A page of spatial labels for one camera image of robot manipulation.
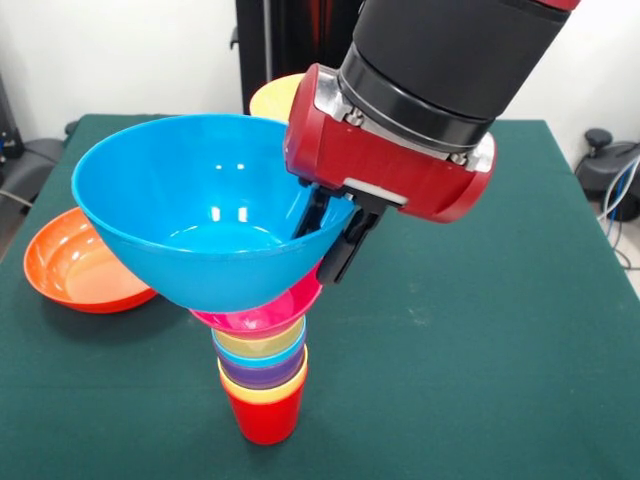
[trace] orange bowl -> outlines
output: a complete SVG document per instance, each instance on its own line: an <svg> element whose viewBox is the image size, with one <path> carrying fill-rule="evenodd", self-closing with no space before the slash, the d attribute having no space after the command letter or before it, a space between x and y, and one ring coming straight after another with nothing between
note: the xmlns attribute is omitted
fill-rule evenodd
<svg viewBox="0 0 640 480"><path fill-rule="evenodd" d="M81 312L122 312L156 295L111 253L79 208L33 237L24 273L42 295Z"/></svg>

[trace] black robot arm segment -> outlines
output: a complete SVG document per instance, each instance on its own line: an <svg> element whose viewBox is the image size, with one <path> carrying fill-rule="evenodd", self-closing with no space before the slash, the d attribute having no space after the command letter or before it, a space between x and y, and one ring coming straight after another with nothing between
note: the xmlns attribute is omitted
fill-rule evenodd
<svg viewBox="0 0 640 480"><path fill-rule="evenodd" d="M555 3L366 0L340 68L342 91L396 135L438 151L468 151L569 18L547 5Z"/></svg>

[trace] plastic cup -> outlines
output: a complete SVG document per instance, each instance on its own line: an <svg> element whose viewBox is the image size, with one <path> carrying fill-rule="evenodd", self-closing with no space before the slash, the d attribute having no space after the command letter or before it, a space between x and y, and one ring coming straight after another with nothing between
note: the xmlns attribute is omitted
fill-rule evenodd
<svg viewBox="0 0 640 480"><path fill-rule="evenodd" d="M218 363L222 387L229 397L238 427L247 440L258 445L274 445L293 433L307 378L307 357L305 347L300 371L291 380L274 389L259 391L235 385Z"/></svg>
<svg viewBox="0 0 640 480"><path fill-rule="evenodd" d="M307 336L307 329L305 326L303 326L302 331L300 332L300 335L298 335L298 338L296 338L295 342L293 342L284 350L268 357L243 357L240 355L235 355L218 343L213 330L211 331L211 336L213 338L213 345L218 352L218 356L225 357L230 362L240 365L241 367L263 368L271 367L273 365L277 365L278 363L284 362L287 358L293 355L293 353L298 350L301 345L304 345L304 341Z"/></svg>
<svg viewBox="0 0 640 480"><path fill-rule="evenodd" d="M216 332L215 329L213 336L220 345L235 355L254 358L269 357L289 348L300 336L303 328L304 317L301 317L289 328L271 337L247 339Z"/></svg>
<svg viewBox="0 0 640 480"><path fill-rule="evenodd" d="M288 382L300 369L304 359L304 345L289 358L266 368L247 368L218 357L222 369L234 383L254 390L274 388Z"/></svg>

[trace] metal bolt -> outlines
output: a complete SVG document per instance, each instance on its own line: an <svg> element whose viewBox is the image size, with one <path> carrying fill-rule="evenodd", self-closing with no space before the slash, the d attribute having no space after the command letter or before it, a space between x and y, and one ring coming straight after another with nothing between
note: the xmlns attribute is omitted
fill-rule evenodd
<svg viewBox="0 0 640 480"><path fill-rule="evenodd" d="M349 113L347 113L344 119L347 121L347 123L350 123L354 127L359 127L364 123L364 116L362 115L362 112L357 108L354 108Z"/></svg>
<svg viewBox="0 0 640 480"><path fill-rule="evenodd" d="M493 168L496 153L495 142L490 134L480 141L478 146L468 153L467 170L471 172L487 173Z"/></svg>
<svg viewBox="0 0 640 480"><path fill-rule="evenodd" d="M452 153L449 157L449 160L451 160L456 165L464 165L465 163L467 163L467 157L465 157L464 155L460 155L459 153Z"/></svg>

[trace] purple cup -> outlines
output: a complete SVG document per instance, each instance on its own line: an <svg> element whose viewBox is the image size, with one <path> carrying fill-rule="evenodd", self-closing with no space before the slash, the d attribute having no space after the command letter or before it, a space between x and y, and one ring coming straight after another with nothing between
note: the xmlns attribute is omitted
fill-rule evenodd
<svg viewBox="0 0 640 480"><path fill-rule="evenodd" d="M289 381L298 372L304 358L304 342L283 362L265 368L241 367L218 353L227 376L238 385L253 390L274 388Z"/></svg>

